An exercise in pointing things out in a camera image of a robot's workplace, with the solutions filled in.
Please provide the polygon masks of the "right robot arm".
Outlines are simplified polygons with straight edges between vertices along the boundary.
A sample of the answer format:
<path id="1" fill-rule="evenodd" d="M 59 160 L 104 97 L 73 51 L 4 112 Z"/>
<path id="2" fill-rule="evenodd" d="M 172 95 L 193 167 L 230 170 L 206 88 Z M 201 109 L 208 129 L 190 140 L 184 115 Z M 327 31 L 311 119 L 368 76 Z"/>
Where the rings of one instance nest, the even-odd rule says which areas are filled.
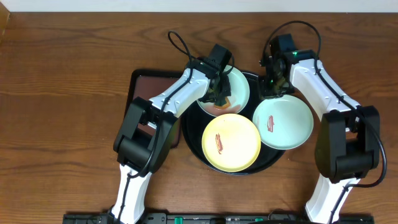
<path id="1" fill-rule="evenodd" d="M 379 136 L 380 117 L 374 106 L 361 106 L 327 74 L 318 54 L 296 48 L 290 34 L 269 37 L 260 61 L 263 99 L 281 99 L 295 90 L 307 99 L 320 119 L 315 162 L 320 173 L 305 205 L 314 223 L 334 223 L 350 190 L 379 163 L 387 164 Z"/>

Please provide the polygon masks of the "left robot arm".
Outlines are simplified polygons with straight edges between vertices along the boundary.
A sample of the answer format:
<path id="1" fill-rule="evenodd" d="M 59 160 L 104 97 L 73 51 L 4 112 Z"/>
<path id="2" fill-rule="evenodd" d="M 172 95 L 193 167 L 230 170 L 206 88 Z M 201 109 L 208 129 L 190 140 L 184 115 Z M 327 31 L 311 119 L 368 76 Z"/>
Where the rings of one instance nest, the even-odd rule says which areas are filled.
<path id="1" fill-rule="evenodd" d="M 190 58 L 181 77 L 159 95 L 134 98 L 125 112 L 113 149 L 120 164 L 121 183 L 110 223 L 137 223 L 151 175 L 158 171 L 174 141 L 178 120 L 196 101 L 229 106 L 226 66 L 232 53 L 216 44 L 209 56 Z"/>

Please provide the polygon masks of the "green orange sponge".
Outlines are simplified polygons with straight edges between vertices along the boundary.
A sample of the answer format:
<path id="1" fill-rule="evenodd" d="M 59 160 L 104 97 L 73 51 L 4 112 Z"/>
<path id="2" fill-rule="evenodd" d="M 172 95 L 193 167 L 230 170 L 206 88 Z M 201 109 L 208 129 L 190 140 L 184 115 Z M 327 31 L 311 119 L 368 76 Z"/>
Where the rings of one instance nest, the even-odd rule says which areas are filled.
<path id="1" fill-rule="evenodd" d="M 215 94 L 215 102 L 214 102 L 215 108 L 223 110 L 231 106 L 231 103 L 228 99 L 228 97 L 231 96 L 230 89 L 215 90 L 214 94 Z"/>

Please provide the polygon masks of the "light green plate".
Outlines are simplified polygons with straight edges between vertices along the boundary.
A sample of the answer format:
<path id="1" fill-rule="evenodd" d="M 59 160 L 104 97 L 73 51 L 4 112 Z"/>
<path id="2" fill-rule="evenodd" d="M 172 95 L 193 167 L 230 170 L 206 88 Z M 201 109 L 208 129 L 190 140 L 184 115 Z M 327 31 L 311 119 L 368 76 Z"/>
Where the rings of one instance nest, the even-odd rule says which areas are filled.
<path id="1" fill-rule="evenodd" d="M 231 96 L 227 97 L 229 101 L 227 107 L 217 108 L 214 103 L 203 103 L 197 100 L 200 108 L 207 114 L 215 117 L 228 113 L 237 114 L 247 105 L 250 89 L 246 77 L 240 70 L 234 67 L 228 74 L 228 78 L 231 86 Z"/>
<path id="2" fill-rule="evenodd" d="M 262 101 L 255 109 L 252 121 L 261 141 L 278 150 L 299 147 L 313 130 L 310 108 L 299 98 L 290 95 Z"/>

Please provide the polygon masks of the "light green plate top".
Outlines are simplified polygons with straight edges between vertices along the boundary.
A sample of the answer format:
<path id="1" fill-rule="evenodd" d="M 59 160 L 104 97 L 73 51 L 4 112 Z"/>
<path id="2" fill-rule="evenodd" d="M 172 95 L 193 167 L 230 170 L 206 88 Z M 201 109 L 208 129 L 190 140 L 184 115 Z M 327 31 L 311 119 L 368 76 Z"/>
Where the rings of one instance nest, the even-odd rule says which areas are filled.
<path id="1" fill-rule="evenodd" d="M 214 103 L 203 103 L 197 100 L 200 108 L 207 114 L 215 117 L 228 113 L 237 114 L 247 105 L 250 89 L 246 77 L 240 70 L 234 67 L 228 74 L 228 78 L 231 86 L 231 96 L 227 97 L 229 101 L 227 107 L 217 108 Z"/>

